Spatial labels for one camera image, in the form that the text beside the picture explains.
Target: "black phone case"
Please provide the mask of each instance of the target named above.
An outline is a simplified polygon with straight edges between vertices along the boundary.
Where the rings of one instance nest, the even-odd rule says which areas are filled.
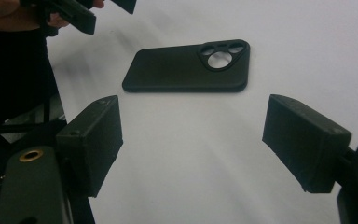
[[[231,61],[213,68],[208,60],[216,52]],[[248,82],[250,46],[243,40],[201,45],[142,49],[132,61],[122,87],[129,92],[236,92]]]

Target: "white table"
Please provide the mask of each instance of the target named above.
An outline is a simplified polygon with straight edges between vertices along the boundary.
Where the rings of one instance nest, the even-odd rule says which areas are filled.
[[[93,10],[95,35],[48,40],[68,120],[118,95],[124,145],[97,199],[97,223],[339,223],[331,194],[302,191],[262,141],[269,95],[295,98],[358,146],[358,1],[139,0]],[[243,39],[240,93],[126,93],[140,49]]]

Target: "white surface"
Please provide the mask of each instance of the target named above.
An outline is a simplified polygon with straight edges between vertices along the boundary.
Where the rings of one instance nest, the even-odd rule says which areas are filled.
[[[48,41],[66,117],[118,95],[124,146],[97,199],[97,223],[339,223],[337,191],[311,195],[261,141],[269,95],[295,98],[358,146],[358,1],[106,1],[95,35]],[[126,93],[140,49],[243,39],[249,84],[230,94]]]

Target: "brass insert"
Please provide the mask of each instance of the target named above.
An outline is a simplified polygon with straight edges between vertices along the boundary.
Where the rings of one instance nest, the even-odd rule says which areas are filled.
[[[43,150],[41,149],[33,149],[31,151],[27,151],[20,156],[20,161],[28,162],[39,159],[43,156]]]

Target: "phone case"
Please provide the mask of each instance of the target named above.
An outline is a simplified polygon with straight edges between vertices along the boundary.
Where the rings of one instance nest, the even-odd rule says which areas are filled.
[[[122,87],[129,92],[236,92],[248,81],[250,46],[243,40],[138,51]],[[227,61],[218,56],[227,57]],[[213,61],[224,61],[224,66]]]

